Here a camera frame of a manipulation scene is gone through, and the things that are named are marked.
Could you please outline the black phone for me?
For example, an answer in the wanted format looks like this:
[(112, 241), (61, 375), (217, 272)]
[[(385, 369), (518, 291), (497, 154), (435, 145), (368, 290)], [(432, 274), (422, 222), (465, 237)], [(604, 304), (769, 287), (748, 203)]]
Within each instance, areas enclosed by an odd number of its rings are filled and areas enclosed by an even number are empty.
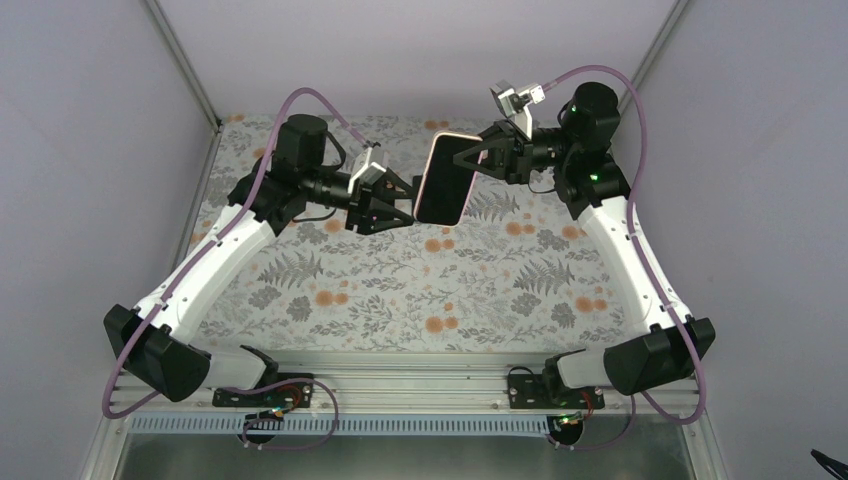
[(433, 137), (413, 208), (417, 222), (453, 227), (464, 213), (476, 172), (453, 163), (458, 146), (453, 133), (441, 131)]

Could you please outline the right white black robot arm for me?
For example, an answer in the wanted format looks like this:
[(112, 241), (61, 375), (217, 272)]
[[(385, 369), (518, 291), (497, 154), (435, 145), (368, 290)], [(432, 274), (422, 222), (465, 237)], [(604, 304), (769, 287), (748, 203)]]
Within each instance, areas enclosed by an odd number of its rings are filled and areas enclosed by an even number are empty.
[(630, 396), (703, 373), (715, 340), (707, 318), (696, 319), (676, 295), (637, 223), (631, 187), (610, 152), (620, 123), (618, 97), (608, 86), (578, 86), (556, 128), (536, 128), (529, 108), (544, 100), (542, 86), (491, 89), (502, 119), (478, 146), (455, 154), (456, 165), (508, 184), (526, 184), (549, 169), (554, 190), (593, 242), (620, 295), (629, 333), (611, 346), (584, 348), (548, 359), (541, 391), (565, 407), (580, 388), (610, 386)]

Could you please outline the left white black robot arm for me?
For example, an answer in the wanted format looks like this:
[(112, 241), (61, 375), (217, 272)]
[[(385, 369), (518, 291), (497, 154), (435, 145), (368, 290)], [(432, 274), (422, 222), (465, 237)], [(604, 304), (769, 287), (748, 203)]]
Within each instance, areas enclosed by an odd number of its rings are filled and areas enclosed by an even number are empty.
[(278, 391), (274, 362), (241, 346), (210, 353), (192, 346), (202, 320), (233, 278), (270, 245), (310, 203), (344, 210), (345, 227), (370, 235), (411, 225), (396, 208), (416, 192), (387, 167), (377, 143), (345, 172), (327, 165), (325, 149), (344, 149), (320, 117), (296, 114), (279, 123), (273, 144), (228, 196), (202, 243), (148, 296), (133, 307), (113, 306), (104, 327), (118, 366), (172, 402), (201, 388), (233, 387), (255, 405)]

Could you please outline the floral patterned table mat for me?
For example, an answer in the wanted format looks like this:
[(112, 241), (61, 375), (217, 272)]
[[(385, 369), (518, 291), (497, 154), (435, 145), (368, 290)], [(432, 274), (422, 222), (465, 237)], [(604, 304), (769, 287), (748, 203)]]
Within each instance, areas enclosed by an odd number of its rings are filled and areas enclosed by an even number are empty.
[(632, 323), (611, 271), (552, 190), (479, 177), (459, 225), (362, 236), (309, 205), (253, 256), (196, 341), (270, 350), (557, 353)]

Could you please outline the black object at corner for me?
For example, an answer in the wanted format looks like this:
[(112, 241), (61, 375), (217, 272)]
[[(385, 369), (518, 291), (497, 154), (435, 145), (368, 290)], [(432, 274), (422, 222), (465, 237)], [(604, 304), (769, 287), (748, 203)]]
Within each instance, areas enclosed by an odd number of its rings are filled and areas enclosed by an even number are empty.
[(812, 449), (810, 454), (813, 459), (836, 480), (848, 479), (848, 466), (846, 463), (836, 460), (816, 449)]

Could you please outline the aluminium rail frame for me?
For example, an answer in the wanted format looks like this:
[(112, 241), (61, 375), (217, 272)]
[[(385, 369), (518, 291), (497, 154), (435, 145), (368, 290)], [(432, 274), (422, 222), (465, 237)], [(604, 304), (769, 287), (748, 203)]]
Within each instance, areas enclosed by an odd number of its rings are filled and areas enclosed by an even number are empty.
[[(315, 384), (309, 408), (295, 413), (331, 414), (573, 414), (572, 409), (513, 410), (506, 375), (514, 366), (539, 369), (548, 353), (506, 352), (331, 352), (273, 351), (285, 372), (310, 373)], [(134, 415), (140, 413), (250, 413), (250, 408), (216, 408), (213, 391), (202, 387), (181, 402), (157, 397), (123, 420), (105, 420), (85, 464), (86, 479), (117, 475)]]

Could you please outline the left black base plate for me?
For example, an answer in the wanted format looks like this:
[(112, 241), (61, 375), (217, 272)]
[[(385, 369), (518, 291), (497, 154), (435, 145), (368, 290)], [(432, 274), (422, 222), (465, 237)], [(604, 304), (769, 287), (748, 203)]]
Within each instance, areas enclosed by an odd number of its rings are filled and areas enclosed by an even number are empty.
[(314, 378), (315, 376), (310, 373), (278, 373), (273, 383), (287, 381), (286, 385), (251, 395), (216, 389), (213, 393), (212, 405), (216, 408), (257, 408), (260, 410), (309, 408)]

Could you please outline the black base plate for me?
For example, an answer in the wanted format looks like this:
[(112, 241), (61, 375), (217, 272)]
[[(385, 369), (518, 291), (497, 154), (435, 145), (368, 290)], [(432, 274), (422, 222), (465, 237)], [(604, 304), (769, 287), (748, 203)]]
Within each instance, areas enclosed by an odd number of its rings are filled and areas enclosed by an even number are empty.
[(606, 406), (603, 391), (596, 387), (566, 389), (551, 393), (541, 375), (528, 371), (510, 371), (506, 375), (506, 393), (513, 410), (601, 410)]
[(251, 395), (216, 389), (213, 393), (212, 405), (216, 408), (257, 408), (260, 410), (309, 408), (314, 378), (315, 376), (310, 373), (278, 373), (273, 383), (287, 381), (286, 385)]

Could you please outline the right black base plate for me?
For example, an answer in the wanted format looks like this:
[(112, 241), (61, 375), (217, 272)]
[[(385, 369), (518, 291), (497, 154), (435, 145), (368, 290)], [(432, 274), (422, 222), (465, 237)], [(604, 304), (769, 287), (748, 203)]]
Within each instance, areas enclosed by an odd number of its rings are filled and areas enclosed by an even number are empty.
[(601, 410), (606, 406), (603, 391), (596, 387), (566, 389), (551, 393), (541, 375), (528, 371), (510, 371), (506, 375), (506, 393), (513, 410)]

